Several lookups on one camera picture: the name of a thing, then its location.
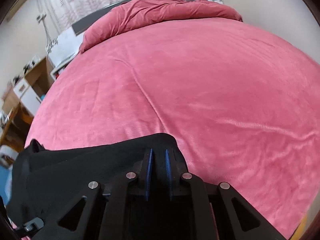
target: triangular cutout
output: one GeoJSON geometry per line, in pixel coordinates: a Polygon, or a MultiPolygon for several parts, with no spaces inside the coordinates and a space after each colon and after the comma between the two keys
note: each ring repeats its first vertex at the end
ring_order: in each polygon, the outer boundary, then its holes
{"type": "Polygon", "coordinates": [[[249,210],[247,210],[239,200],[236,198],[231,199],[233,207],[236,211],[238,220],[242,231],[247,232],[251,229],[257,228],[260,226],[259,220],[254,217],[249,210]]]}
{"type": "Polygon", "coordinates": [[[62,219],[60,219],[58,225],[69,229],[70,231],[76,231],[86,202],[87,198],[82,197],[81,200],[62,219]]]}

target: bolt head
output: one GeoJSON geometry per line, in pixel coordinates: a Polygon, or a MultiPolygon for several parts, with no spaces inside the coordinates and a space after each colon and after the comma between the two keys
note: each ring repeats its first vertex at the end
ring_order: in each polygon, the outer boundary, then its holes
{"type": "Polygon", "coordinates": [[[229,189],[230,188],[230,184],[227,183],[227,182],[222,182],[222,183],[220,183],[220,188],[229,189]]]}
{"type": "Polygon", "coordinates": [[[88,187],[89,188],[96,188],[98,186],[98,182],[96,181],[91,181],[89,184],[88,184],[88,187]]]}
{"type": "Polygon", "coordinates": [[[126,177],[127,177],[128,179],[134,179],[136,176],[137,176],[137,174],[135,174],[134,172],[128,172],[128,173],[126,174],[126,177]]]}
{"type": "Polygon", "coordinates": [[[192,178],[192,174],[189,173],[189,172],[186,172],[186,173],[183,173],[183,174],[182,174],[182,177],[183,177],[184,179],[191,179],[191,178],[192,178]]]}

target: metal screw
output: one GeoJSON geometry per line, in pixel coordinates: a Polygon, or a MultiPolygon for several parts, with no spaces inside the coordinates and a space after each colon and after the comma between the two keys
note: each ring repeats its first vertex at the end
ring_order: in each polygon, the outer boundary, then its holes
{"type": "Polygon", "coordinates": [[[126,174],[126,177],[127,177],[128,179],[134,179],[136,176],[137,176],[137,175],[136,175],[134,172],[128,172],[128,173],[126,174]]]}
{"type": "Polygon", "coordinates": [[[28,225],[24,228],[27,232],[31,231],[33,229],[32,225],[28,225]]]}
{"type": "Polygon", "coordinates": [[[183,177],[184,179],[191,179],[191,178],[192,178],[192,174],[189,173],[189,172],[186,172],[186,173],[183,173],[183,174],[182,174],[182,177],[183,177]]]}
{"type": "Polygon", "coordinates": [[[227,182],[222,182],[220,183],[220,187],[223,189],[229,189],[230,188],[230,184],[227,182]]]}
{"type": "Polygon", "coordinates": [[[88,184],[88,187],[89,188],[96,188],[98,186],[98,182],[96,181],[91,181],[89,184],[88,184]]]}

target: dark gray headboard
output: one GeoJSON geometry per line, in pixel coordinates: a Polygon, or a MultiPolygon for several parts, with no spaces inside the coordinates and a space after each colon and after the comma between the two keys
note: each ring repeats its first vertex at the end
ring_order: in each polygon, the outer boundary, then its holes
{"type": "Polygon", "coordinates": [[[81,20],[73,23],[72,28],[76,35],[79,35],[80,33],[84,32],[86,29],[88,29],[96,20],[104,16],[106,13],[108,13],[112,8],[119,6],[120,4],[124,2],[129,2],[131,0],[123,0],[111,5],[108,5],[98,11],[95,11],[85,17],[83,17],[81,20]]]}

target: blue object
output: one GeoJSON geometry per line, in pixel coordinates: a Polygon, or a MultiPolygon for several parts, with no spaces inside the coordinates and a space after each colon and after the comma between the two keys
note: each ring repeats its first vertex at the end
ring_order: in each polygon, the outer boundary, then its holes
{"type": "Polygon", "coordinates": [[[146,193],[145,193],[146,201],[148,201],[149,193],[150,193],[152,159],[153,159],[153,152],[152,152],[152,149],[150,149],[149,160],[148,160],[148,169],[147,169],[147,177],[146,177],[146,193]]]}
{"type": "Polygon", "coordinates": [[[9,196],[6,194],[6,184],[10,175],[10,170],[0,166],[0,196],[3,199],[4,205],[7,205],[9,196]]]}
{"type": "Polygon", "coordinates": [[[169,158],[169,150],[165,150],[165,168],[167,170],[167,179],[169,183],[169,191],[170,191],[170,200],[172,199],[172,174],[171,174],[171,165],[169,158]]]}

